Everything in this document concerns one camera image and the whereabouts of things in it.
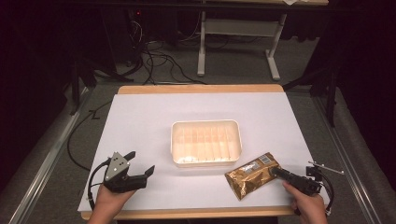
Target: black wire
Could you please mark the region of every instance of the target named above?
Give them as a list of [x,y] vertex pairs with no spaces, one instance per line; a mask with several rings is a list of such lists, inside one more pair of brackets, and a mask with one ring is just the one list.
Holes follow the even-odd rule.
[[95,208],[95,201],[93,200],[93,196],[92,196],[92,191],[91,188],[93,187],[92,185],[92,181],[93,181],[93,177],[95,176],[96,172],[98,172],[98,170],[100,170],[100,168],[109,165],[111,161],[111,158],[108,158],[106,161],[100,163],[92,172],[91,176],[90,176],[90,181],[88,182],[88,186],[87,186],[87,191],[88,191],[88,201],[90,202],[90,206],[91,209],[93,211],[93,209]]
[[189,82],[192,82],[192,83],[199,83],[199,84],[204,84],[204,85],[206,85],[206,83],[204,83],[203,81],[196,80],[196,79],[192,79],[192,78],[186,76],[186,74],[185,74],[184,71],[183,71],[183,68],[176,62],[176,60],[175,60],[172,56],[170,56],[170,55],[168,55],[168,54],[161,53],[161,52],[159,52],[159,51],[156,51],[156,53],[150,53],[149,51],[148,51],[148,52],[144,52],[144,53],[149,54],[149,57],[150,57],[150,60],[151,60],[151,66],[154,66],[154,65],[153,65],[153,60],[152,60],[153,58],[163,58],[163,59],[165,59],[166,62],[170,62],[170,63],[172,64],[172,67],[171,67],[171,69],[170,69],[170,72],[171,72],[171,76],[172,76],[172,78],[173,78],[174,80],[176,80],[176,81],[178,81],[178,82],[181,82],[180,80],[176,79],[176,78],[173,76],[173,73],[172,73],[174,66],[176,66],[176,67],[178,67],[178,69],[179,69],[181,75],[182,75],[184,78],[186,78]]
[[322,174],[321,172],[317,172],[317,174],[321,175],[324,178],[324,180],[326,181],[327,185],[329,186],[327,188],[325,185],[323,185],[323,187],[326,189],[327,193],[330,196],[329,204],[326,207],[326,211],[330,212],[332,209],[332,203],[334,202],[334,188],[332,187],[332,182],[330,182],[330,179],[326,175]]
[[149,81],[151,82],[151,84],[155,85],[155,81],[152,78],[152,71],[154,70],[154,61],[152,59],[152,55],[149,52],[149,48],[146,45],[146,53],[148,54],[149,59],[151,60],[151,64],[150,64],[150,69],[148,69],[144,64],[143,66],[146,68],[146,70],[148,71],[148,78],[146,79],[146,81],[143,82],[143,86],[146,85]]
[[71,139],[72,139],[73,134],[76,132],[76,130],[78,129],[78,127],[79,127],[85,120],[87,120],[87,118],[89,118],[93,113],[96,113],[99,109],[101,109],[101,108],[104,107],[105,105],[110,104],[111,102],[112,102],[112,100],[109,101],[109,102],[107,102],[107,103],[105,103],[105,104],[103,104],[103,105],[101,105],[101,106],[99,106],[99,107],[97,107],[97,108],[94,109],[94,110],[90,110],[90,113],[89,113],[82,121],[80,121],[80,122],[76,125],[76,127],[72,130],[72,132],[69,134],[69,137],[67,138],[67,145],[66,145],[66,148],[67,148],[67,154],[69,155],[70,160],[71,160],[75,165],[77,165],[78,167],[80,167],[80,168],[82,168],[83,170],[86,170],[86,171],[88,171],[88,172],[89,172],[91,169],[89,169],[89,168],[87,168],[87,167],[81,165],[79,162],[77,162],[77,161],[73,158],[73,155],[72,155],[71,150],[70,150],[70,142],[71,142]]
[[95,186],[98,186],[98,185],[101,185],[101,184],[103,184],[103,182],[102,183],[93,184],[93,185],[91,185],[91,187],[95,187]]
[[[161,43],[161,45],[159,47],[155,48],[155,49],[149,49],[149,45],[154,44],[154,43]],[[164,43],[164,41],[161,41],[161,40],[160,41],[150,41],[150,42],[147,43],[147,50],[154,51],[154,50],[157,50],[157,49],[162,49],[163,48],[163,43]]]
[[131,69],[130,71],[120,75],[116,72],[108,70],[105,66],[103,66],[99,63],[96,63],[96,62],[92,61],[91,59],[84,58],[80,55],[76,55],[76,57],[78,57],[78,59],[81,62],[83,62],[85,65],[89,66],[92,70],[100,70],[100,71],[104,72],[105,74],[109,75],[110,77],[114,77],[118,81],[133,82],[134,81],[133,78],[127,78],[125,76],[134,73],[136,69],[138,70],[140,68],[140,67],[138,67],[138,68]]
[[229,42],[230,42],[230,39],[229,39],[229,38],[225,38],[225,43],[223,43],[223,44],[222,44],[221,46],[219,46],[219,47],[210,47],[210,46],[208,46],[207,44],[205,44],[205,47],[207,47],[208,49],[222,49],[222,48],[224,48],[225,46],[227,46]]
[[197,30],[198,30],[199,24],[201,23],[201,14],[202,14],[201,11],[198,12],[198,20],[197,20],[197,23],[196,23],[196,25],[195,25],[194,30],[192,31],[192,34],[189,35],[189,36],[188,36],[187,38],[185,38],[185,39],[179,39],[179,40],[177,41],[179,44],[184,45],[184,46],[195,46],[195,45],[198,45],[198,44],[199,44],[198,41],[195,41],[194,45],[186,45],[186,44],[184,44],[183,42],[190,41],[190,40],[193,40],[193,39],[197,39],[198,37],[201,36],[201,35],[195,35],[196,32],[197,32]]
[[186,47],[197,46],[197,45],[199,45],[201,43],[201,40],[198,37],[200,37],[200,36],[198,35],[198,36],[192,37],[190,39],[179,40],[178,44],[186,46]]
[[[133,67],[132,69],[130,69],[130,70],[129,70],[128,72],[126,72],[126,73],[119,74],[119,76],[120,76],[120,77],[127,77],[127,76],[129,76],[129,75],[131,75],[131,74],[137,72],[142,66],[143,66],[143,59],[142,59],[142,57],[139,57],[139,58],[137,58],[137,61],[136,61],[135,65],[134,65],[134,67]],[[98,73],[96,73],[96,72],[94,72],[93,74],[94,74],[96,77],[99,77],[99,78],[102,78],[102,79],[107,79],[107,80],[116,79],[116,80],[119,80],[118,78],[116,78],[116,77],[114,77],[114,76],[109,76],[109,75],[106,73],[106,71],[102,71],[102,72],[104,72],[106,75],[105,75],[105,76],[104,76],[104,75],[100,75],[100,74],[98,74]]]

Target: table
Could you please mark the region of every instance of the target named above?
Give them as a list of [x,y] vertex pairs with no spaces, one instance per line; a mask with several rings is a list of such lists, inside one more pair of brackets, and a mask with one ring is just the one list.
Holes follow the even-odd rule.
[[[242,155],[232,166],[178,168],[170,153],[171,127],[181,120],[234,119]],[[92,168],[114,151],[136,151],[129,175],[156,165],[145,189],[116,219],[255,217],[291,215],[292,198],[276,179],[238,201],[224,174],[271,152],[291,172],[304,175],[312,157],[285,92],[278,85],[126,86],[114,96]],[[103,180],[100,170],[92,183]],[[92,188],[95,198],[97,188]],[[81,199],[78,211],[91,208]],[[327,203],[326,193],[321,195]]]
[[[205,2],[239,2],[239,3],[259,3],[259,4],[286,4],[283,0],[204,0]],[[327,6],[328,0],[300,1],[295,4],[306,6]],[[265,57],[270,67],[273,80],[280,80],[277,71],[274,54],[283,26],[285,25],[287,14],[282,14],[278,21],[242,21],[242,20],[223,20],[207,19],[205,11],[201,14],[201,43],[198,55],[197,75],[205,75],[205,35],[250,35],[250,36],[270,36],[273,38],[270,49],[265,50]]]

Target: foil packet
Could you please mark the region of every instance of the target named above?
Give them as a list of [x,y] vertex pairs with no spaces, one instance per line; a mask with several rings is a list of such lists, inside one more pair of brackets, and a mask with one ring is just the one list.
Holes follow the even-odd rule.
[[250,192],[275,179],[269,169],[280,167],[274,156],[267,152],[253,161],[246,163],[228,173],[225,177],[235,196],[241,201]]

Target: human hand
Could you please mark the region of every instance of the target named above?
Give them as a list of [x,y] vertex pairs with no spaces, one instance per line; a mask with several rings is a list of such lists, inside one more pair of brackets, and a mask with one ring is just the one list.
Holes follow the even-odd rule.
[[288,193],[294,196],[291,208],[300,210],[300,222],[302,224],[327,224],[325,206],[320,195],[308,196],[303,194],[287,181],[284,181],[282,185]]
[[96,196],[95,208],[92,211],[89,224],[109,223],[125,203],[134,195],[135,190],[124,193],[113,193],[101,185]]

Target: plastic container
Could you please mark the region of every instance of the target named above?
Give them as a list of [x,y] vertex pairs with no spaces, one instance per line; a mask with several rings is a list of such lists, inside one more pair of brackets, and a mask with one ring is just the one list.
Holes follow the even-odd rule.
[[232,165],[241,152],[235,120],[180,121],[172,126],[171,153],[178,167]]

